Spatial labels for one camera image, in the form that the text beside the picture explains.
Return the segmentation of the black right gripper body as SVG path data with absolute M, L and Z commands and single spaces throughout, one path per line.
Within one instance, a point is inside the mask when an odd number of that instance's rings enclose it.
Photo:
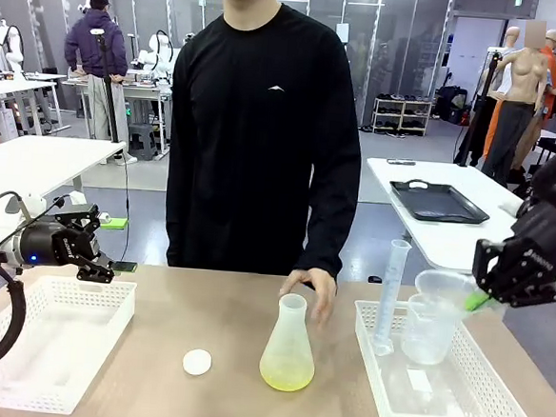
M 556 281 L 556 207 L 541 202 L 517 219 L 511 229 L 533 250 L 531 257 Z

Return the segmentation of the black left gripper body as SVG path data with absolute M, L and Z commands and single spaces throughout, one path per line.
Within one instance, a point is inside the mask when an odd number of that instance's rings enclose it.
M 99 256 L 99 245 L 92 233 L 66 228 L 53 222 L 35 222 L 20 235 L 20 255 L 30 266 L 78 267 Z

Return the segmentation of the person's left hand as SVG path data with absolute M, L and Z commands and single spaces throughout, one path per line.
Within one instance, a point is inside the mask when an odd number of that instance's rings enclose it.
M 337 292 L 337 284 L 327 271 L 321 268 L 310 268 L 308 270 L 294 270 L 280 288 L 280 296 L 291 293 L 298 284 L 310 284 L 316 293 L 315 305 L 311 313 L 312 319 L 317 326 L 323 327 L 328 323 L 334 309 L 334 299 Z

